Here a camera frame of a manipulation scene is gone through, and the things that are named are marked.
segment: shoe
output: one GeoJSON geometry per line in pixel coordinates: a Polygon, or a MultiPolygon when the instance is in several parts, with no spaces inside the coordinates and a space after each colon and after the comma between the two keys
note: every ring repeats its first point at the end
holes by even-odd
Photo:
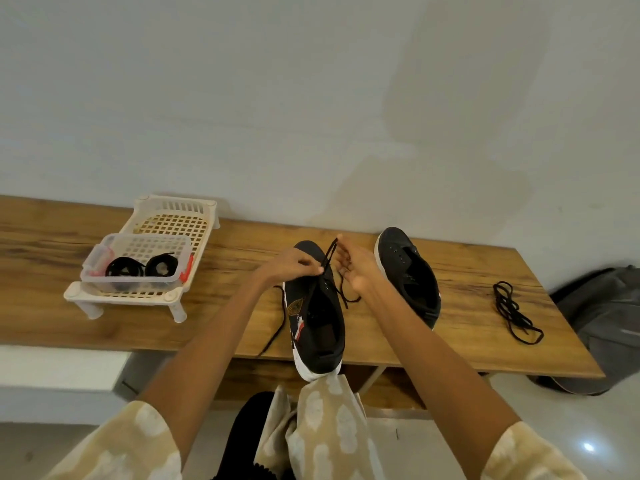
{"type": "Polygon", "coordinates": [[[407,234],[388,227],[378,236],[373,254],[380,271],[430,328],[440,314],[438,282],[407,234]]]}
{"type": "Polygon", "coordinates": [[[329,266],[335,244],[327,254],[312,241],[301,241],[295,247],[324,266],[320,276],[302,276],[282,284],[282,307],[289,318],[293,360],[300,377],[311,382],[340,371],[344,317],[329,266]]]}

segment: shoelace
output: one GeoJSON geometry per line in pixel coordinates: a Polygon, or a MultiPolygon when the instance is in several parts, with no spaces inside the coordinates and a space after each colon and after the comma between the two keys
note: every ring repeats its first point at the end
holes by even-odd
{"type": "MultiPolygon", "coordinates": [[[[324,268],[323,273],[326,272],[327,266],[329,266],[329,262],[331,261],[331,258],[333,257],[333,253],[335,252],[337,247],[338,247],[338,239],[334,239],[333,242],[331,243],[331,246],[329,246],[329,249],[327,249],[327,251],[325,252],[322,263],[320,263],[320,266],[324,268]]],[[[340,295],[340,297],[342,298],[342,302],[344,303],[344,307],[347,310],[349,309],[348,303],[357,303],[362,299],[361,296],[357,297],[356,299],[348,299],[347,297],[345,297],[344,291],[342,290],[344,286],[343,275],[340,275],[340,289],[336,288],[336,286],[330,281],[327,281],[326,283],[332,288],[333,291],[335,291],[336,293],[338,293],[338,295],[340,295]]],[[[282,286],[274,286],[274,288],[277,288],[280,291],[282,291],[282,314],[283,314],[282,323],[280,324],[276,332],[271,336],[271,338],[267,342],[267,345],[264,346],[260,354],[256,355],[256,357],[260,357],[262,354],[267,352],[269,347],[271,347],[271,344],[273,343],[273,341],[278,338],[278,335],[280,334],[280,332],[282,331],[282,329],[287,323],[288,315],[285,311],[284,288],[282,286]]]]}
{"type": "Polygon", "coordinates": [[[495,293],[495,307],[498,309],[498,313],[507,320],[509,332],[513,338],[526,345],[539,344],[544,338],[545,332],[533,326],[533,322],[520,313],[520,306],[513,300],[513,286],[506,281],[500,281],[493,285],[493,292],[495,293]],[[518,327],[527,335],[529,334],[528,330],[537,331],[539,335],[535,341],[528,342],[515,334],[513,326],[518,327]]]}

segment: red clip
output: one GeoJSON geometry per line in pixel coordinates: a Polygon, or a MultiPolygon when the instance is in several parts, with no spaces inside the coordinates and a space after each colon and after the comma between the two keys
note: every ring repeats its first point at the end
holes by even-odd
{"type": "Polygon", "coordinates": [[[193,266],[193,254],[189,256],[189,262],[187,263],[187,269],[180,273],[180,281],[185,284],[191,274],[191,266],[193,266]]]}

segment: beige patterned sleeve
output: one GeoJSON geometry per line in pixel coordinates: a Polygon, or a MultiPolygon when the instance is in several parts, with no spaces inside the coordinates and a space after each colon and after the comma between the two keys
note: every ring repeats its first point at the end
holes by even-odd
{"type": "Polygon", "coordinates": [[[523,422],[500,437],[481,480],[586,480],[571,461],[523,422]]]}
{"type": "Polygon", "coordinates": [[[44,480],[182,480],[180,452],[152,406],[134,401],[69,453],[44,480]]]}

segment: floor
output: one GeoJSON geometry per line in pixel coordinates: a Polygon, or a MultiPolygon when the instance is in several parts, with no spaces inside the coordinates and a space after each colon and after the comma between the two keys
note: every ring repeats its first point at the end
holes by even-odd
{"type": "MultiPolygon", "coordinates": [[[[562,395],[507,374],[492,378],[492,385],[590,480],[640,477],[640,374],[600,397],[562,395]]],[[[209,414],[189,457],[185,480],[212,478],[234,416],[231,411],[209,414]]],[[[369,422],[389,478],[463,479],[433,421],[369,422]]],[[[3,478],[36,480],[91,430],[90,426],[0,424],[3,478]]]]}

